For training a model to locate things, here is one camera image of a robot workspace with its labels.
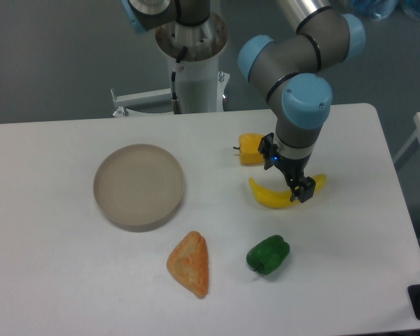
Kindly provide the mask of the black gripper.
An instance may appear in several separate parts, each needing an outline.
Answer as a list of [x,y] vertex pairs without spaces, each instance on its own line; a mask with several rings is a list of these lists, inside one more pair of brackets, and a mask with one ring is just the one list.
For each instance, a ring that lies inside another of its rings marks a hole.
[[290,188],[290,202],[304,203],[314,195],[316,182],[304,173],[313,148],[313,145],[305,148],[288,146],[279,137],[274,138],[274,133],[260,140],[258,152],[263,156],[264,169],[275,167],[283,174]]

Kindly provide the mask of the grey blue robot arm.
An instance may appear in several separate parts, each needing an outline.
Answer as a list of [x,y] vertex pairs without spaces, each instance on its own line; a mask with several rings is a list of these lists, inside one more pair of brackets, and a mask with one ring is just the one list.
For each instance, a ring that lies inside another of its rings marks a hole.
[[[248,40],[238,67],[275,114],[275,130],[260,140],[264,167],[277,168],[290,200],[306,202],[316,189],[304,170],[333,101],[319,71],[355,57],[365,45],[361,21],[337,14],[328,1],[281,1],[293,38],[278,43],[266,35]],[[175,114],[212,111],[216,75],[204,63],[216,60],[228,42],[224,20],[209,1],[124,1],[134,31],[155,31],[167,57],[169,97]]]

